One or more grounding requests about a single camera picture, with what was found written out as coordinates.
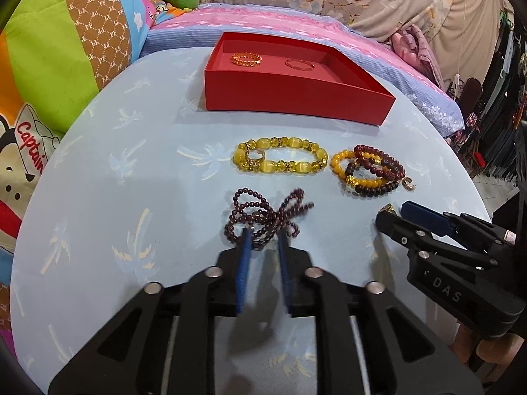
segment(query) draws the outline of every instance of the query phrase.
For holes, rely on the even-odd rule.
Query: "silver screw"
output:
[[[373,281],[367,284],[366,289],[370,291],[372,294],[382,294],[386,287],[381,284],[380,282]]]
[[[161,291],[161,284],[158,282],[150,282],[147,286],[144,287],[144,291],[147,294],[157,294]]]
[[[304,273],[307,277],[318,278],[323,275],[324,271],[321,268],[309,268]]]
[[[221,268],[217,268],[216,266],[212,266],[205,270],[205,276],[207,277],[220,277],[223,274],[223,270]]]

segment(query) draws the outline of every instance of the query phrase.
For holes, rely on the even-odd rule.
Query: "beaded bracelet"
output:
[[[311,151],[316,160],[311,163],[265,160],[265,150],[278,147],[302,148],[306,151]],[[260,157],[256,159],[251,158],[250,153],[252,152],[258,153]],[[309,174],[310,172],[316,173],[327,166],[328,154],[323,148],[319,148],[317,143],[312,143],[310,140],[283,136],[281,138],[260,138],[256,141],[248,140],[245,143],[238,144],[238,148],[233,154],[233,162],[241,171],[266,172],[268,174],[276,171]]]
[[[390,181],[400,181],[406,176],[406,171],[399,161],[377,148],[357,145],[353,151],[357,157],[357,163],[364,166],[364,169],[369,169],[372,174],[375,173]],[[383,166],[382,170],[373,168],[372,165],[375,163],[380,163]]]
[[[253,196],[259,201],[248,201],[240,203],[239,198],[242,194]],[[258,192],[247,187],[239,188],[234,194],[234,209],[229,215],[229,222],[225,225],[225,237],[232,243],[238,243],[241,236],[234,234],[234,225],[236,223],[248,224],[252,230],[252,247],[260,249],[264,247],[280,230],[286,228],[286,234],[296,237],[300,233],[298,225],[291,221],[292,218],[304,215],[314,207],[313,202],[303,204],[304,190],[296,188],[284,199],[277,211],[275,211],[269,202]],[[250,208],[260,208],[255,212],[248,212]]]
[[[389,193],[393,189],[399,187],[397,179],[399,179],[401,174],[405,174],[404,168],[402,168],[402,172],[399,171],[399,162],[397,162],[396,165],[393,163],[396,162],[392,160],[393,158],[376,148],[370,148],[367,146],[357,147],[355,147],[354,151],[343,150],[340,153],[335,154],[329,163],[329,166],[333,168],[333,172],[338,175],[341,180],[345,180],[346,184],[354,188],[357,193],[369,197]],[[346,170],[342,169],[340,164],[345,158],[356,158],[355,162],[350,162],[348,164]],[[373,166],[375,164],[380,165],[381,168]],[[370,172],[379,177],[379,179],[361,179],[354,177],[353,174],[355,170],[360,166],[370,170]]]

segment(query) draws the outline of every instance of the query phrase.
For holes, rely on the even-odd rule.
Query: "yellow cat's eye bead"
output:
[[[260,170],[267,174],[272,174],[273,172],[276,172],[277,169],[278,169],[278,164],[275,161],[263,161],[260,164]]]
[[[269,138],[260,138],[256,141],[256,148],[260,150],[267,150],[271,146],[271,140]]]
[[[298,162],[296,166],[299,174],[309,174],[311,172],[310,162]]]
[[[327,152],[323,149],[323,148],[319,148],[316,152],[315,152],[315,156],[317,156],[317,159],[318,161],[326,161],[327,163],[327,160],[328,160],[328,154]]]
[[[233,162],[235,165],[239,165],[241,162],[245,162],[245,150],[237,148],[233,154]]]
[[[287,146],[291,148],[300,148],[302,140],[297,137],[291,137],[287,140]]]

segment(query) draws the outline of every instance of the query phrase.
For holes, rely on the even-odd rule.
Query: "orange beaded bracelet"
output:
[[[380,156],[374,156],[374,155],[368,154],[367,157],[374,158],[375,163],[380,164]],[[340,153],[335,154],[331,158],[331,161],[329,162],[329,166],[333,168],[333,173],[335,175],[337,175],[342,181],[345,181],[346,184],[349,184],[352,187],[355,187],[357,185],[362,185],[363,187],[376,188],[376,187],[381,187],[385,185],[386,183],[388,183],[388,181],[383,178],[379,178],[379,179],[355,178],[353,175],[346,173],[347,171],[341,167],[341,161],[343,161],[344,159],[353,159],[353,158],[355,158],[354,151],[342,150]]]

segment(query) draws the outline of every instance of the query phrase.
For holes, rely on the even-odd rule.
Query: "yellow beaded bracelet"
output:
[[[311,151],[316,160],[313,162],[295,162],[295,161],[270,161],[265,160],[265,150],[270,148],[289,147],[302,148]],[[251,158],[250,153],[256,152],[259,158]],[[288,138],[260,138],[259,140],[248,140],[240,143],[233,154],[233,162],[241,171],[265,172],[272,174],[278,172],[289,172],[297,174],[316,173],[324,169],[328,164],[328,154],[323,148],[319,148],[317,143],[310,140],[301,140],[297,137]]]

